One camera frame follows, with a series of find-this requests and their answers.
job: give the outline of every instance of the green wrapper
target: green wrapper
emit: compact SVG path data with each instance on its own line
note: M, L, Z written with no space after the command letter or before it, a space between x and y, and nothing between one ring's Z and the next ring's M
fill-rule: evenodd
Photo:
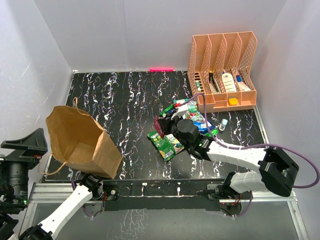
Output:
M147 136L149 139L151 139L156 149L158 149L159 153L166 162L171 160L175 155L184 149L184 146L172 134L161 138L157 131L153 131Z

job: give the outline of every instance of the green snack package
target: green snack package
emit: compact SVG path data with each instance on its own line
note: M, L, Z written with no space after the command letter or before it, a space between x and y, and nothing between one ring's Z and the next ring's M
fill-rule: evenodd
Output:
M184 149L184 146L172 134L165 135L164 138L161 138L157 131L152 131L147 136L151 139L166 162Z
M213 129L212 131L212 134L213 134L213 136L215 136L215 135L217 135L218 134L218 129ZM207 137L211 137L211 134L209 133L209 132L207 132L206 134L205 134L205 136L207 136Z
M174 105L171 104L170 106L168 106L165 110L163 110L161 113L160 113L160 116L163 116L164 114L166 114L169 110L173 109Z

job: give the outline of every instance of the white bottle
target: white bottle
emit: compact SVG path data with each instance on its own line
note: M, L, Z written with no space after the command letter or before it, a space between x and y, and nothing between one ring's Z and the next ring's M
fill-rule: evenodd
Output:
M227 93L233 93L237 91L234 78L230 73L222 74L222 82Z

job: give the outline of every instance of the paper bag handle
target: paper bag handle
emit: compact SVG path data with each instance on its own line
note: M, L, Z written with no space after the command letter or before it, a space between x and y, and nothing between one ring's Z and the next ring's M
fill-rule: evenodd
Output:
M65 161L64 163L62 163L62 165L61 165L57 170L55 170L54 172L50 172L50 173L48 173L48 172L41 172L40 169L39 169L39 167L40 167L40 164L42 164L42 162L44 161L45 158L46 158L45 155L43 155L42 158L41 158L41 160L39 161L39 164L38 164L38 173L44 174L44 175L48 175L48 176L54 175L54 174L56 174L57 172L59 172L59 171L63 168L63 166L67 163L66 161Z
M76 110L78 111L79 114L84 115L84 116L90 116L89 113L85 114L85 113L81 113L81 112L79 111L79 108L78 108L78 98L77 98L76 96L75 96L75 97L73 98L73 100L72 100L72 105L76 108Z

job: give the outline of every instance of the paper bag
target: paper bag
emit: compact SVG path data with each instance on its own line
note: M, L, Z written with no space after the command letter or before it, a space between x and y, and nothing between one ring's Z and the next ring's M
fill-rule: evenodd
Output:
M122 155L90 114L77 107L56 106L45 122L55 159L85 173L116 176Z

